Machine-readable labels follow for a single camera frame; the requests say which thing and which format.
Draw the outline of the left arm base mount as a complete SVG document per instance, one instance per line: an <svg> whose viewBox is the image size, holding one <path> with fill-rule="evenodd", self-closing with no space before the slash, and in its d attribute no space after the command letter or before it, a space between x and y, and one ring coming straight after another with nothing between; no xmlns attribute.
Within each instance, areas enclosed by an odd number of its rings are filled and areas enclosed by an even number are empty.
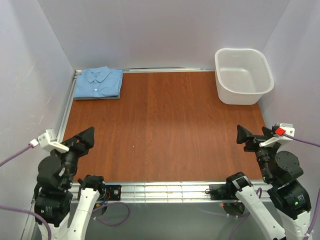
<svg viewBox="0 0 320 240"><path fill-rule="evenodd" d="M122 186L119 184L105 185L102 196L99 198L101 201L120 201L122 193Z"/></svg>

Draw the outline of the grey shirt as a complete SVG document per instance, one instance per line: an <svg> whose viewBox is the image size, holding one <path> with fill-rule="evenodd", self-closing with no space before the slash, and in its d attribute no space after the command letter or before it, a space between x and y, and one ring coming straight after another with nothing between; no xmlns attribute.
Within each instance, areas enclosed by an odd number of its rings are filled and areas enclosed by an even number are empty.
<svg viewBox="0 0 320 240"><path fill-rule="evenodd" d="M116 96L105 96L105 97L74 97L74 100L86 101L86 100L118 100L120 95Z"/></svg>

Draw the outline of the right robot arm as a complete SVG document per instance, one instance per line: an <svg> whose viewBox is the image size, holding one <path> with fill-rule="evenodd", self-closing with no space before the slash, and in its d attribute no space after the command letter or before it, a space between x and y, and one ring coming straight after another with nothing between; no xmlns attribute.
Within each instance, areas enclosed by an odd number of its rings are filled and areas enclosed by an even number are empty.
<svg viewBox="0 0 320 240"><path fill-rule="evenodd" d="M272 128L263 127L262 132L255 135L237 125L236 142L244 145L245 152L255 154L263 182L271 186L267 194L282 223L271 215L244 173L229 176L227 189L244 204L267 240L310 240L314 226L310 196L298 181L304 171L296 155L280 150L294 140L295 128L292 124L277 123Z"/></svg>

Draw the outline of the light blue long sleeve shirt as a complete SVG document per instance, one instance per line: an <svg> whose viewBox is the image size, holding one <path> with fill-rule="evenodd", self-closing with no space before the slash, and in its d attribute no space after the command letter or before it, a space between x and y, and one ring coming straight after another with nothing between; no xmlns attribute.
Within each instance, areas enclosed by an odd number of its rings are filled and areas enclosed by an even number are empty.
<svg viewBox="0 0 320 240"><path fill-rule="evenodd" d="M121 93L123 70L107 66L88 68L77 77L73 97L109 97Z"/></svg>

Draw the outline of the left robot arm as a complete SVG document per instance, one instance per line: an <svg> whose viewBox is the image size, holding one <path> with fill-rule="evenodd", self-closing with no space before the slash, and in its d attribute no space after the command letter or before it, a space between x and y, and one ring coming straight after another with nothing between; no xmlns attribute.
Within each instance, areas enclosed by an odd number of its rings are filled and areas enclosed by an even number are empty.
<svg viewBox="0 0 320 240"><path fill-rule="evenodd" d="M87 175L79 180L78 205L70 218L71 192L78 161L86 156L95 144L93 126L58 142L53 129L37 137L39 146L49 152L38 165L34 188L36 223L44 240L83 240L94 206L107 190L103 176Z"/></svg>

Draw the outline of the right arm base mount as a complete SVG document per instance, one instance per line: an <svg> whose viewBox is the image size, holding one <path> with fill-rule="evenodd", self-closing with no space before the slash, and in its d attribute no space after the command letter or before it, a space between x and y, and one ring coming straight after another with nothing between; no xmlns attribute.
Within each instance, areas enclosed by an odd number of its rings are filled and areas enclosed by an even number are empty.
<svg viewBox="0 0 320 240"><path fill-rule="evenodd" d="M205 194L209 195L211 200L232 200L233 198L227 191L227 188L223 184L210 184L209 187L204 191Z"/></svg>

